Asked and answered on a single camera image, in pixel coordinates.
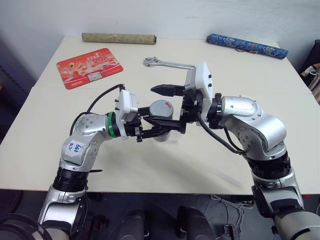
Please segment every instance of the adjustable wrench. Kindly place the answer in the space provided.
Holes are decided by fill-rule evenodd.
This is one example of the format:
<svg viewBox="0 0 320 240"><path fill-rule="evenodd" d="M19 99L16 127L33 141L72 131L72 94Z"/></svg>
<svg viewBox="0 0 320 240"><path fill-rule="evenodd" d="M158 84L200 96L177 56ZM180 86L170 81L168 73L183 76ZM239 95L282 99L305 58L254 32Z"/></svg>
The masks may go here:
<svg viewBox="0 0 320 240"><path fill-rule="evenodd" d="M158 58L154 57L146 57L143 60L143 64L147 67L153 67L153 66L166 66L166 67L173 67L173 68L179 68L179 69L194 69L194 65L189 64L182 64L182 63L176 63L176 62L169 62L169 61L161 61Z"/></svg>

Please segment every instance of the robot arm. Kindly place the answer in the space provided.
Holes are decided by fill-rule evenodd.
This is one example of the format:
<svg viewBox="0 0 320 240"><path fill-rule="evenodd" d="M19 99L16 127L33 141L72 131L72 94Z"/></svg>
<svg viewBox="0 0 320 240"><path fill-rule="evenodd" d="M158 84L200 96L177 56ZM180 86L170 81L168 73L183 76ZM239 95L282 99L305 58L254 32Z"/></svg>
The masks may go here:
<svg viewBox="0 0 320 240"><path fill-rule="evenodd" d="M284 124L250 97L224 96L216 101L221 103L221 112L215 128L225 127L241 143L251 168L252 191L260 214L273 218L283 240L318 239L320 217L304 210L284 144Z"/></svg>
<svg viewBox="0 0 320 240"><path fill-rule="evenodd" d="M115 109L117 114L82 115L62 146L57 175L38 219L44 228L51 230L53 239L62 239L64 233L73 236L81 230L87 214L87 177L104 141L128 138L124 125L137 115L135 95L122 89Z"/></svg>
<svg viewBox="0 0 320 240"><path fill-rule="evenodd" d="M213 82L205 63L188 71L184 86L159 85L151 90L164 96L183 97L179 120L172 120L169 114L154 115L151 107L137 108L135 96L122 89L115 100L115 112L89 113L76 121L72 135L62 146L59 169L38 219L53 239L63 239L62 235L68 239L66 233L72 236L82 228L87 207L87 177L104 141L131 136L141 142L171 130L184 134L187 123L193 122L198 122L216 140L248 161L259 212L273 218L283 240L318 238L320 218L303 209L284 144L286 129L279 119L265 113L250 97L221 97L220 93L213 97ZM153 125L151 129L143 130L142 117ZM232 132L242 149L231 147L205 122L209 122L211 129Z"/></svg>
<svg viewBox="0 0 320 240"><path fill-rule="evenodd" d="M181 122L198 122L229 150L243 155L251 168L252 192L257 208L263 217L274 220L283 240L319 239L320 217L303 208L303 199L284 143L284 124L247 96L222 97L216 93L211 100L211 74L206 71L205 64L199 67L205 70L194 70L194 74L189 70L184 86L159 85L151 90L165 96L183 96ZM210 131L205 121L209 122L210 129L224 129L236 149ZM228 131L236 136L243 150L232 142Z"/></svg>

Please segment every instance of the sticker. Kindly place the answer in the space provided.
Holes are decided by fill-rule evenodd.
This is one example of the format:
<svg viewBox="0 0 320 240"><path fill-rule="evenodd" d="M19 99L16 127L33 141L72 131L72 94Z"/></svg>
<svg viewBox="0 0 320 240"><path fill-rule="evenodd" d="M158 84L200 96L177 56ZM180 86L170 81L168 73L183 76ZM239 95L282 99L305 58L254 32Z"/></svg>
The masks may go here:
<svg viewBox="0 0 320 240"><path fill-rule="evenodd" d="M99 71L96 71L96 72L90 73L88 75L88 78L89 78L90 82L92 82L92 81L95 81L98 79L102 79L102 75Z"/></svg>
<svg viewBox="0 0 320 240"><path fill-rule="evenodd" d="M76 140L71 140L64 151L66 155L69 157L74 157L80 154L81 149L84 147L84 143L76 141Z"/></svg>

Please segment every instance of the red mouse pad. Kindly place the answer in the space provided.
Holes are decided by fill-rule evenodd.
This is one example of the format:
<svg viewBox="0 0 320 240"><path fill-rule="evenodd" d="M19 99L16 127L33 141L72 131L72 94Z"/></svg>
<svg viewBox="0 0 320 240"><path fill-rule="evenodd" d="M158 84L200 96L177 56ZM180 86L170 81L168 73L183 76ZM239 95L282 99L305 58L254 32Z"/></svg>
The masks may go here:
<svg viewBox="0 0 320 240"><path fill-rule="evenodd" d="M74 89L123 70L108 48L60 61L56 67L66 89Z"/></svg>

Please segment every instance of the blue rolled tube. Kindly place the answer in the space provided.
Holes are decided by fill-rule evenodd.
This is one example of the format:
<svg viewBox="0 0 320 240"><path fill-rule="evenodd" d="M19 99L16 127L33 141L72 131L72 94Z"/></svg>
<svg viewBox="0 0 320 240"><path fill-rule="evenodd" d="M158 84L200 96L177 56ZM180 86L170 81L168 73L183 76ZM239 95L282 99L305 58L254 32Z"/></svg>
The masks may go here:
<svg viewBox="0 0 320 240"><path fill-rule="evenodd" d="M288 50L283 48L268 46L252 41L246 41L229 36L222 36L214 33L207 36L206 42L209 44L216 44L229 48L235 48L250 53L267 55L277 59L284 59L288 55Z"/></svg>

